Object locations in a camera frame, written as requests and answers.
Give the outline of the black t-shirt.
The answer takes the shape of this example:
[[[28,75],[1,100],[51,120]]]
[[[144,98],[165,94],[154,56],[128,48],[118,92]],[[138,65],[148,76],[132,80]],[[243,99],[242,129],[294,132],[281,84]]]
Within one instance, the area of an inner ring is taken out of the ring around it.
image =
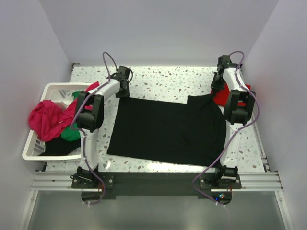
[[[210,94],[186,103],[119,101],[108,155],[209,166],[224,149],[226,121]]]

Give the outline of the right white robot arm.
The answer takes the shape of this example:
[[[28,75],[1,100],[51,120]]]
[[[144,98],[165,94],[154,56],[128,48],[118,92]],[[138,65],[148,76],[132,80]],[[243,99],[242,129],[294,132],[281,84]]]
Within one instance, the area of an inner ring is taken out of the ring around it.
[[[238,153],[240,149],[243,128],[252,117],[254,95],[243,82],[239,70],[234,65],[218,67],[211,84],[212,93],[220,95],[226,89],[223,115],[226,120],[226,138],[220,166],[216,167],[211,177],[211,186],[229,188],[239,183]]]

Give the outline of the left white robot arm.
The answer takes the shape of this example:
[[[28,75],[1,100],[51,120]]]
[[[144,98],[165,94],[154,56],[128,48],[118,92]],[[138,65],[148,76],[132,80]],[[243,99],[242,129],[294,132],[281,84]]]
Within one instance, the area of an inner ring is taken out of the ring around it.
[[[98,131],[104,121],[104,104],[113,95],[117,98],[129,97],[129,83],[126,78],[111,79],[93,90],[80,92],[77,97],[71,128],[79,131],[81,136],[82,153],[77,176],[84,184],[105,188],[103,179],[98,176],[96,150]]]

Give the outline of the folded red t-shirt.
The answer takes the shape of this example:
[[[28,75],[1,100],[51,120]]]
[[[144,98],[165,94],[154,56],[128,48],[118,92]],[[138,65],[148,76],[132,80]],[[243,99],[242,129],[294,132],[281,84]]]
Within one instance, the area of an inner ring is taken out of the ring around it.
[[[246,87],[251,90],[251,86],[250,85],[246,85]],[[230,90],[228,88],[228,85],[226,84],[225,85],[225,89],[217,92],[215,94],[215,96],[213,97],[213,100],[214,102],[218,105],[218,106],[222,106],[222,107],[225,107],[226,106],[226,103],[227,103],[227,100],[228,100],[228,96],[230,94]],[[238,102],[238,106],[245,106],[246,103],[244,102]]]

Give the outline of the white plastic laundry basket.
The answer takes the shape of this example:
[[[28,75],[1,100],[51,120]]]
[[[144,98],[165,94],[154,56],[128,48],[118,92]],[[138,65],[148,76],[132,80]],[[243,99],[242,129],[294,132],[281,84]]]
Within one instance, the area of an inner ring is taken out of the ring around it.
[[[51,100],[58,107],[66,109],[73,101],[73,93],[76,91],[86,90],[90,86],[89,83],[65,82],[65,83],[49,83],[45,86],[41,100]],[[59,161],[59,162],[78,162],[81,157],[81,149],[77,148],[66,156],[41,156],[45,152],[45,142],[41,141],[37,134],[30,130],[24,146],[22,157],[26,161]]]

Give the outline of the green t-shirt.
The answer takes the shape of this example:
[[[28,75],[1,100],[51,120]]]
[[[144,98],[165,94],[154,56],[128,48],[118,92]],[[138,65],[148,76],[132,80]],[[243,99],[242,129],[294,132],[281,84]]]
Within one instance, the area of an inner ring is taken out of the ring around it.
[[[75,107],[76,107],[76,98],[78,97],[80,91],[75,91],[72,93],[72,96],[74,98],[74,101],[70,104],[69,107],[71,107],[69,114],[74,115]],[[61,137],[66,141],[76,141],[81,138],[80,133],[77,128],[77,123],[73,124],[73,129],[71,129],[70,125],[66,127],[66,129],[61,133]]]

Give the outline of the magenta t-shirt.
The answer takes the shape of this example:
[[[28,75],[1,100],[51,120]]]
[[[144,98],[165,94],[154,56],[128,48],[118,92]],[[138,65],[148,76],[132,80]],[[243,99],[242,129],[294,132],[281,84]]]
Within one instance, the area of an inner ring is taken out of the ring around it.
[[[30,113],[28,124],[41,141],[51,141],[61,137],[61,133],[71,125],[74,115],[70,115],[71,107],[63,110],[51,100],[41,101]]]

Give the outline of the black garment in basket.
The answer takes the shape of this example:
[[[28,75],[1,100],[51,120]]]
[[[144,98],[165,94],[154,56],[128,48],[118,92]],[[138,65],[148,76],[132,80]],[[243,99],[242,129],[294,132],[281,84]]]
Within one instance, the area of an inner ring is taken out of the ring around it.
[[[74,141],[64,140],[62,137],[45,142],[45,151],[39,156],[67,156],[81,146],[80,139]]]

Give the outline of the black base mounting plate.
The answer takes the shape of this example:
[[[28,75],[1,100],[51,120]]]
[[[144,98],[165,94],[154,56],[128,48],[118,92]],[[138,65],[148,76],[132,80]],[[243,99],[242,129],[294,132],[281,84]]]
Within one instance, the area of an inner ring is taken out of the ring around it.
[[[196,196],[228,203],[232,191],[242,188],[240,177],[219,179],[213,172],[99,172],[96,176],[81,172],[70,178],[72,188],[82,191],[83,202],[118,196]]]

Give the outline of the aluminium frame rail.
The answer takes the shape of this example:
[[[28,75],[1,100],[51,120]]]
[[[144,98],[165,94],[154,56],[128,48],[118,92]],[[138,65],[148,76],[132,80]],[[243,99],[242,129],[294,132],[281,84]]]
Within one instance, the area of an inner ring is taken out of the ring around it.
[[[40,191],[70,191],[74,172],[35,172],[29,195],[19,224],[19,230],[27,230]]]

